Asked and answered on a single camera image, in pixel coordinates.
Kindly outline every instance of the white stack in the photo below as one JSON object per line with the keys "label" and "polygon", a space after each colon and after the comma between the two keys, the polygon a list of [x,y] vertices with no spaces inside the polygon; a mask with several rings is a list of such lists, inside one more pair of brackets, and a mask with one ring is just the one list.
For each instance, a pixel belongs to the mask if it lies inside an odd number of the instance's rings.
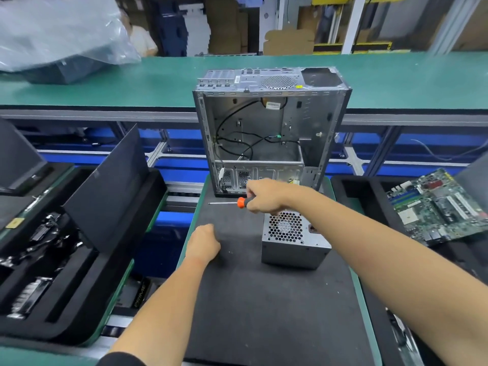
{"label": "white stack", "polygon": [[208,54],[210,26],[207,23],[207,16],[204,14],[204,5],[180,5],[180,10],[186,11],[186,15],[183,16],[185,18],[186,30],[188,31],[186,56]]}

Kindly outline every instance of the yellow sticker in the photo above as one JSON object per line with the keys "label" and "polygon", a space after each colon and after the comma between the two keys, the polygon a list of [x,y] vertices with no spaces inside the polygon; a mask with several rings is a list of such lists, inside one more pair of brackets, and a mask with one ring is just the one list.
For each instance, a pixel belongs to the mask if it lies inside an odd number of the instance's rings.
{"label": "yellow sticker", "polygon": [[17,228],[25,220],[25,218],[14,218],[5,228]]}

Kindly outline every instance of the green circuit board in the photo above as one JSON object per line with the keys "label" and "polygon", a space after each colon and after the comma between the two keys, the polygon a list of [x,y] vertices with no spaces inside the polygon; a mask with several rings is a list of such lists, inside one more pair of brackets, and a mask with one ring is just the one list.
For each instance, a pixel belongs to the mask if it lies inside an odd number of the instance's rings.
{"label": "green circuit board", "polygon": [[426,246],[488,230],[488,214],[442,168],[387,196],[410,237]]}

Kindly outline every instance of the plastic bag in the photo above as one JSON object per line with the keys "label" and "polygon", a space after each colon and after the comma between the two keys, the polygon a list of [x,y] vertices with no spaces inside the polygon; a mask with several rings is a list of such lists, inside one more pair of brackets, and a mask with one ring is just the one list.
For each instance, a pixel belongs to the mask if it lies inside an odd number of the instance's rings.
{"label": "plastic bag", "polygon": [[0,1],[0,71],[18,72],[72,56],[139,62],[115,0]]}

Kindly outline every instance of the hand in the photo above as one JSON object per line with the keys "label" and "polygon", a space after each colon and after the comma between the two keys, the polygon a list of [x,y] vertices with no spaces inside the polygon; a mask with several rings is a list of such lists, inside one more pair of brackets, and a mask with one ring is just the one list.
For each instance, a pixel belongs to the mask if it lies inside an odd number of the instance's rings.
{"label": "hand", "polygon": [[247,204],[251,212],[276,214],[289,208],[289,196],[296,192],[298,185],[286,184],[269,178],[249,180],[247,182],[247,196],[256,196]]}
{"label": "hand", "polygon": [[214,226],[198,226],[190,236],[186,246],[185,258],[196,258],[205,266],[215,258],[220,250],[220,243],[215,239]]}

